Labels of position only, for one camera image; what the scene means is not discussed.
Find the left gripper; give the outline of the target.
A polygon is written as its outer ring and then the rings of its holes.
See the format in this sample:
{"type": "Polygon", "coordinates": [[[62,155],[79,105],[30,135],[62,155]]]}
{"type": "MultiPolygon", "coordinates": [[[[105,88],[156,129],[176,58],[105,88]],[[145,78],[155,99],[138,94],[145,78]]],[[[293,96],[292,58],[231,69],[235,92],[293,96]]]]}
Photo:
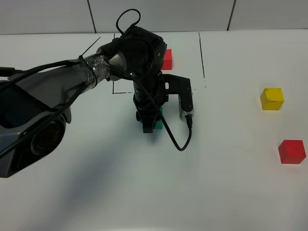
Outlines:
{"type": "Polygon", "coordinates": [[[164,94],[163,73],[158,71],[154,74],[140,75],[132,73],[134,95],[133,102],[136,107],[136,119],[142,124],[143,133],[153,133],[159,116],[166,125],[163,117],[162,106],[168,101],[164,94]]]}

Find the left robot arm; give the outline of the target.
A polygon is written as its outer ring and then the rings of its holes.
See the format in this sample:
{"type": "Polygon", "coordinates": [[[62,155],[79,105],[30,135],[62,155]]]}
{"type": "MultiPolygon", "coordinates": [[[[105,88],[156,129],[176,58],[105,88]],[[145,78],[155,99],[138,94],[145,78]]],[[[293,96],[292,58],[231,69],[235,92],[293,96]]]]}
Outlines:
{"type": "Polygon", "coordinates": [[[103,80],[143,85],[134,94],[139,107],[155,98],[166,49],[160,36],[133,26],[91,56],[8,70],[0,83],[0,176],[8,178],[53,152],[71,122],[72,103],[103,80]]]}

